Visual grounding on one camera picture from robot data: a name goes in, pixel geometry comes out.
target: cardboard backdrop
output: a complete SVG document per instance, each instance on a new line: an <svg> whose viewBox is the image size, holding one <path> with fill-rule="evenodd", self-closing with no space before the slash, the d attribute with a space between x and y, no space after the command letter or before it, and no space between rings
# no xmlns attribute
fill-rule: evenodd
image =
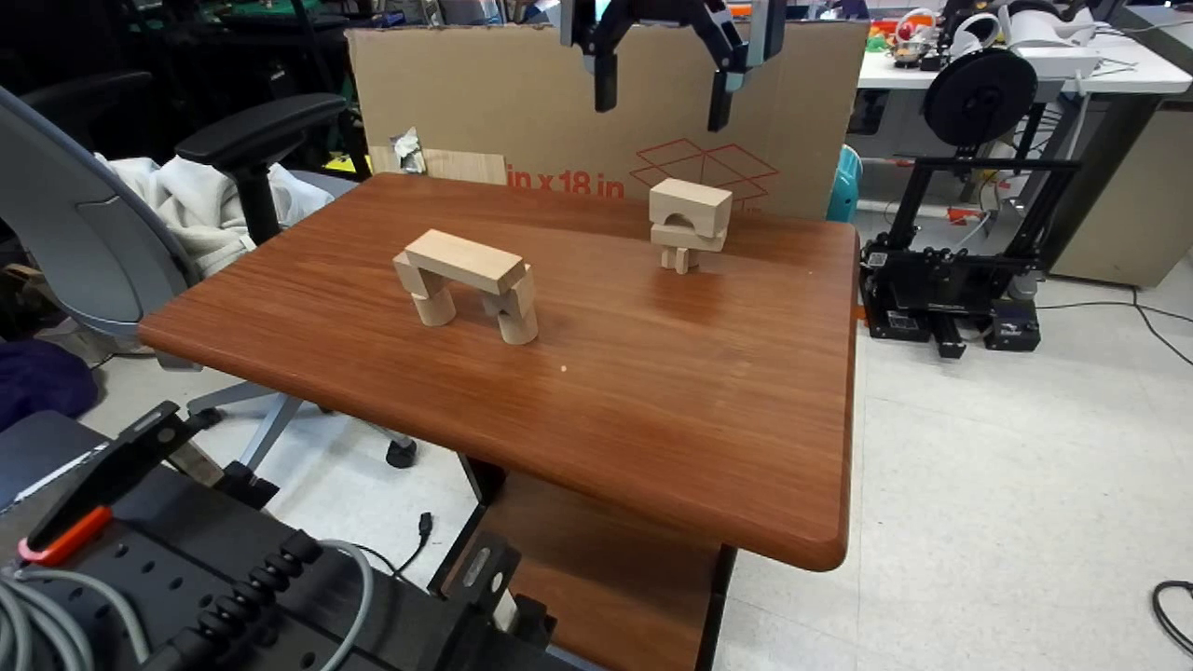
<svg viewBox="0 0 1193 671"><path fill-rule="evenodd" d="M441 165L459 152L490 180L505 167L515 191L646 199L678 175L792 220L824 220L861 42L866 21L792 27L784 51L738 88L726 131L710 133L714 56L695 29L635 27L620 49L620 107L605 116L583 51L555 29L346 32L379 170L414 126L424 148L443 148Z"/></svg>

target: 3d printer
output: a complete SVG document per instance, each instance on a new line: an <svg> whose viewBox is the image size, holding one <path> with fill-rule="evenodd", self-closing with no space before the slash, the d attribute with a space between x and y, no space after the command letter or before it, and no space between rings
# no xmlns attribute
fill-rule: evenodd
<svg viewBox="0 0 1193 671"><path fill-rule="evenodd" d="M961 357L958 328L983 332L992 350L1035 350L1042 324L1032 275L1053 209L1073 180L1073 162L1032 162L1030 147L1042 126L1035 71L1008 49L980 49L952 60L925 93L925 124L955 147L955 155L921 155L899 201L891 232L861 249L861 297L875 341L935 341L943 357ZM1012 155L992 155L999 137L1016 137ZM1030 170L1017 195L999 180ZM955 180L961 195L983 195L988 225L1017 225L1003 254L968 254L952 247L912 249L919 209L931 175Z"/></svg>

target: black device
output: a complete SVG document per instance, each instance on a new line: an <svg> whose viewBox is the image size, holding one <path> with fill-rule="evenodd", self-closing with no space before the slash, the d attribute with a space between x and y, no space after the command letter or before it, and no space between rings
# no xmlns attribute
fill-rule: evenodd
<svg viewBox="0 0 1193 671"><path fill-rule="evenodd" d="M1030 275L1042 237L1070 186L1073 162L1030 162L1044 106L1035 106L1035 71L1003 49L968 51L947 63L925 93L925 124L955 147L955 155L919 155L891 232L861 249L861 303L868 337L875 341L935 341L939 357L961 357L961 328L983 332L992 350L1035 350L1042 322L1032 295L1016 281ZM983 140L1008 137L1024 121L1016 155L983 155ZM958 180L975 191L975 175L1030 170L1017 232L1003 254L912 249L919 213L931 175Z"/></svg>
<svg viewBox="0 0 1193 671"><path fill-rule="evenodd" d="M1044 170L1044 191L1024 209L1017 236L996 257L965 249L912 249L919 209L931 175L968 170ZM1073 180L1070 162L919 162L891 232L861 249L861 303L875 341L935 341L943 357L961 357L961 328L983 332L992 350L1035 350L1042 324L1030 295L1016 281L1035 268L1042 232Z"/></svg>
<svg viewBox="0 0 1193 671"><path fill-rule="evenodd" d="M747 42L725 0L610 0L600 15L596 0L563 0L559 42L592 56L596 113L620 106L615 49L635 21L678 21L699 29L717 63L710 131L725 131L732 124L733 88L742 88L748 66L784 51L787 4L756 0L753 32Z"/></svg>
<svg viewBox="0 0 1193 671"><path fill-rule="evenodd" d="M202 423L177 418L166 403L136 423L95 459L91 472L30 533L30 547L57 547L80 526L86 539L57 556L57 568L121 588L142 616L151 662L137 662L125 621L102 597L71 582L30 582L57 599L95 640L102 671L153 669L322 669L367 609L342 669L362 671L563 671L546 654L555 618L537 599L511 599L506 582L517 553L480 536L464 575L443 594L423 594L404 575L377 575L362 588L362 568L326 539L292 529L243 487L202 487L159 465Z"/></svg>

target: gray floor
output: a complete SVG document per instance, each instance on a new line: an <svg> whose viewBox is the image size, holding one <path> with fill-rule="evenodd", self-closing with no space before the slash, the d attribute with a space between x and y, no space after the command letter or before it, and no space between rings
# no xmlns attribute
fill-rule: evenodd
<svg viewBox="0 0 1193 671"><path fill-rule="evenodd" d="M1042 305L1122 297L1042 288ZM1193 262L1146 303L1193 312ZM1193 324L1157 328L1193 354ZM110 398L86 418L106 433L226 385L126 357L106 373ZM1035 354L939 363L859 337L849 559L804 575L742 553L717 669L1190 669L1149 611L1161 578L1193 578L1190 398L1193 368L1125 305L1049 311ZM245 408L202 447L233 459L251 428ZM424 582L469 512L465 480L446 452L414 469L379 465L379 452L383 436L307 414L265 461L282 486L274 512L395 559L418 512L435 512L410 569Z"/></svg>

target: electronic equipment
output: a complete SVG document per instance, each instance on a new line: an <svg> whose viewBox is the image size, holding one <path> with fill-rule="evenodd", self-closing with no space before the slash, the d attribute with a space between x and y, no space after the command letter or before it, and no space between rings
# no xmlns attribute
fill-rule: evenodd
<svg viewBox="0 0 1193 671"><path fill-rule="evenodd" d="M81 465L80 486L21 539L26 575L86 633L102 671L153 669L404 669L568 671L547 657L546 605L506 597L517 553L472 539L441 594L374 569L357 546L312 539L256 512L262 480L226 469L216 487L159 465L202 423L166 403ZM146 650L106 597L51 569L111 587L137 616ZM39 639L35 669L59 669Z"/></svg>
<svg viewBox="0 0 1193 671"><path fill-rule="evenodd" d="M977 328L992 350L1035 350L1035 305L1017 281L1032 275L1053 209L1076 170L1073 162L1030 162L1044 113L1035 106L1035 71L1008 49L965 51L935 75L921 113L935 137L955 147L955 155L919 155L891 232L861 249L868 337L935 341L939 357L961 357L961 328ZM988 155L983 147L1008 137L1022 121L1030 124L1016 155ZM1022 195L1008 199L992 186L1022 170L1032 175ZM931 175L958 180L961 195L988 195L996 205L968 227L980 232L1008 216L1017 225L1012 247L983 257L965 247L912 249L919 209Z"/></svg>

